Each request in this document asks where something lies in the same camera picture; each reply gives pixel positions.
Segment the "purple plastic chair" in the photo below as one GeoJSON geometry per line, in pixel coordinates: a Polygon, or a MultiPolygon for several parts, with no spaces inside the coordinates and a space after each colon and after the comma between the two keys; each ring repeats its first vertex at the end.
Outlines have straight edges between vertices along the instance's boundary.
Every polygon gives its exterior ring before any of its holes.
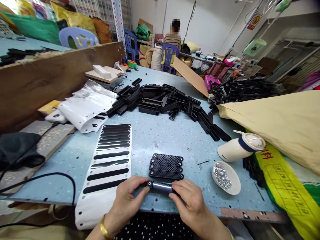
{"type": "Polygon", "coordinates": [[[59,39],[62,46],[70,47],[68,42],[69,36],[73,38],[78,49],[88,47],[88,42],[90,43],[91,47],[99,44],[97,36],[92,32],[82,28],[66,27],[59,32],[59,39]]]}
{"type": "Polygon", "coordinates": [[[176,57],[179,56],[179,49],[170,43],[163,43],[161,54],[162,54],[162,60],[164,58],[164,64],[162,65],[161,71],[163,71],[164,67],[166,66],[169,68],[168,73],[171,73],[171,70],[173,69],[173,74],[176,74],[176,70],[173,67],[171,67],[170,64],[171,64],[171,59],[173,57],[173,54],[176,54],[176,57]]]}
{"type": "Polygon", "coordinates": [[[129,30],[124,30],[124,38],[126,42],[126,50],[127,50],[127,58],[129,60],[135,61],[136,57],[139,58],[139,50],[138,50],[138,44],[137,44],[137,37],[129,30]],[[132,48],[132,38],[134,41],[134,48],[132,48]]]}

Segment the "small white bowl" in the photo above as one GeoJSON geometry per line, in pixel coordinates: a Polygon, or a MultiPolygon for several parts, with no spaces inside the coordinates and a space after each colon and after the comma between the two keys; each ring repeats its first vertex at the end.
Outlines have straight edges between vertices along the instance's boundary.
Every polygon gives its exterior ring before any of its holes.
{"type": "Polygon", "coordinates": [[[213,180],[215,181],[215,183],[216,183],[219,187],[221,187],[223,190],[225,190],[227,193],[229,193],[229,194],[231,194],[231,195],[237,195],[237,194],[240,193],[240,191],[241,191],[240,179],[239,179],[236,171],[233,170],[233,168],[232,168],[229,164],[227,164],[227,163],[225,163],[225,162],[222,162],[222,161],[216,162],[216,163],[213,165],[211,174],[212,174],[212,178],[213,178],[213,180]],[[230,182],[231,182],[231,184],[232,184],[232,186],[231,186],[231,188],[230,188],[229,190],[223,189],[223,188],[220,186],[220,184],[218,183],[216,177],[214,176],[213,169],[214,169],[214,166],[215,166],[217,163],[219,163],[220,166],[222,166],[222,167],[224,168],[224,170],[225,170],[225,171],[227,172],[227,174],[228,174],[228,178],[230,179],[230,182]]]}

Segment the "white thermos cup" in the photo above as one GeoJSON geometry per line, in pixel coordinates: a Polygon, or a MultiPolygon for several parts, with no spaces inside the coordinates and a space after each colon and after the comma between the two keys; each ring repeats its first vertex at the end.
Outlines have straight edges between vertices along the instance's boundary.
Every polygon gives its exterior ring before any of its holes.
{"type": "Polygon", "coordinates": [[[219,156],[226,162],[249,157],[254,152],[262,151],[266,146],[266,142],[257,134],[233,131],[242,134],[241,138],[232,139],[217,149],[219,156]]]}

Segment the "striped shirt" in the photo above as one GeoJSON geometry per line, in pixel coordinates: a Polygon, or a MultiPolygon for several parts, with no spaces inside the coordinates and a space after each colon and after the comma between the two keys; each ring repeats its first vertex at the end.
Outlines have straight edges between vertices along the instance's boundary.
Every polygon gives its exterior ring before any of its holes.
{"type": "Polygon", "coordinates": [[[170,43],[181,50],[181,37],[177,33],[167,33],[163,40],[164,43],[170,43]]]}

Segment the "polka dot skirt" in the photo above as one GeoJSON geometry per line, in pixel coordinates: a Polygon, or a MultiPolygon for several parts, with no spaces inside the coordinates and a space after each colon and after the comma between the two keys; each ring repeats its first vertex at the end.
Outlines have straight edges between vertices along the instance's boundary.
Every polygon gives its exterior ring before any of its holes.
{"type": "Polygon", "coordinates": [[[138,212],[117,235],[118,240],[193,240],[179,215],[138,212]]]}

